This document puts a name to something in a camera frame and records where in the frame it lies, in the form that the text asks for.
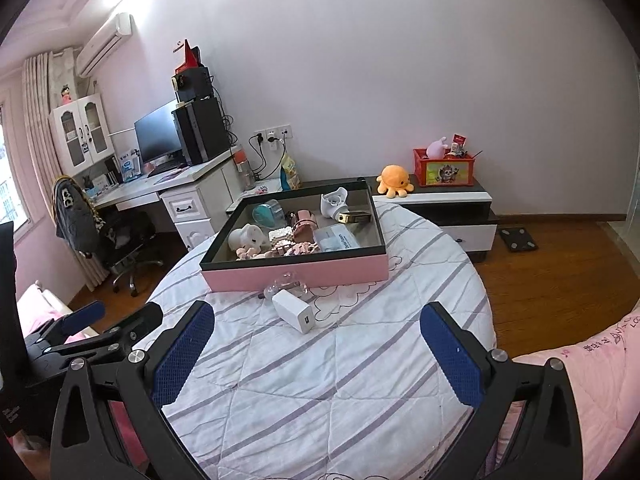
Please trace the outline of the person's left hand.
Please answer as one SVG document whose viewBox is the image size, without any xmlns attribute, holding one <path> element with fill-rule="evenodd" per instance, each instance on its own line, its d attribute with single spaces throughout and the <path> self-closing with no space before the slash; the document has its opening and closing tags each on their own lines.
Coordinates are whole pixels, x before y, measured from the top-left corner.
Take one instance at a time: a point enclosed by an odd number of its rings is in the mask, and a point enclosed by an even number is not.
<svg viewBox="0 0 640 480">
<path fill-rule="evenodd" d="M 37 480 L 50 480 L 50 450 L 43 445 L 30 443 L 19 432 L 12 438 L 14 451 Z"/>
</svg>

